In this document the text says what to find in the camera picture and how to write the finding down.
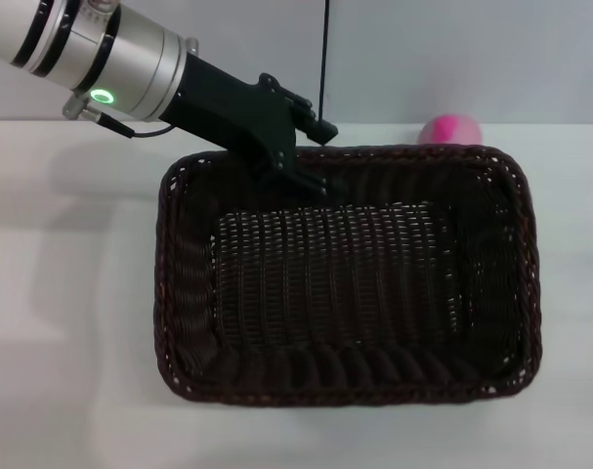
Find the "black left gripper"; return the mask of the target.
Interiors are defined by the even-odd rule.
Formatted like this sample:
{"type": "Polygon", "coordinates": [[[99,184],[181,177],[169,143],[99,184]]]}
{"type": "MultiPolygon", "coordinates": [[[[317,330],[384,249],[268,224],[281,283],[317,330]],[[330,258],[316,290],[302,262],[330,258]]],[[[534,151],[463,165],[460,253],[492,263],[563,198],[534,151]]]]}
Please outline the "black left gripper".
{"type": "Polygon", "coordinates": [[[188,53],[183,75],[159,119],[240,156],[260,191],[298,200],[342,200],[344,183],[295,166],[296,129],[326,145],[338,128],[317,118],[313,104],[262,73],[245,83],[188,53]]]}

